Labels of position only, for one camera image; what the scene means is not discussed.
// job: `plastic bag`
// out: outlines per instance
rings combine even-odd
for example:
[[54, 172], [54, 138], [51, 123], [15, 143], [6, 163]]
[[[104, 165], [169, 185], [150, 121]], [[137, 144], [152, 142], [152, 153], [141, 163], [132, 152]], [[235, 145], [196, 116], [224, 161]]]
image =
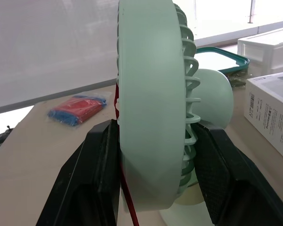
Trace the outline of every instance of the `plastic bag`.
[[47, 115], [69, 126], [78, 126], [101, 111], [110, 95], [110, 92], [84, 92], [52, 108]]

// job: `green container lid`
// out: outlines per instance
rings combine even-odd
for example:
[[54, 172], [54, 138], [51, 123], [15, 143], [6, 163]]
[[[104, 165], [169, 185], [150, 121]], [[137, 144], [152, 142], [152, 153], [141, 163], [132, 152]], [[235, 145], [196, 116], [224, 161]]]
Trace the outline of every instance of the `green container lid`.
[[216, 47], [197, 49], [195, 59], [200, 68], [217, 70], [223, 74], [247, 69], [250, 64], [249, 59]]
[[250, 60], [216, 47], [197, 49], [195, 59], [199, 68], [220, 71], [229, 80], [232, 87], [244, 86], [249, 78], [248, 67]]

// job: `plastic container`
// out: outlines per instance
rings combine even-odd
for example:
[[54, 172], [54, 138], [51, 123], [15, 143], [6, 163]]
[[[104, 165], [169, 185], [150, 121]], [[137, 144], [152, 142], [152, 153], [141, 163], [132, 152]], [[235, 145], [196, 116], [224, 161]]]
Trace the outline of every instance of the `plastic container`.
[[283, 72], [283, 28], [239, 39], [238, 54], [250, 59], [254, 77]]
[[229, 80], [232, 87], [244, 86], [248, 79], [250, 60], [216, 47], [197, 49], [195, 59], [200, 68], [220, 71]]

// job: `red package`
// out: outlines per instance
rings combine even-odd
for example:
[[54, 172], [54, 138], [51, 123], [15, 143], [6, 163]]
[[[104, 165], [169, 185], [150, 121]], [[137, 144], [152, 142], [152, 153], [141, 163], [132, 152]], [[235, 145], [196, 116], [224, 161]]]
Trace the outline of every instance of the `red package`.
[[74, 96], [52, 108], [48, 116], [70, 126], [76, 126], [91, 118], [106, 105], [104, 98]]

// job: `product box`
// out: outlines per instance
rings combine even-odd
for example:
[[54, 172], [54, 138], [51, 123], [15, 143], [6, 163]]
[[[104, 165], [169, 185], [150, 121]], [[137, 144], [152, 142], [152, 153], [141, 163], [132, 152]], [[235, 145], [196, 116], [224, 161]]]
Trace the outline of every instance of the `product box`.
[[244, 116], [283, 156], [283, 73], [246, 81]]

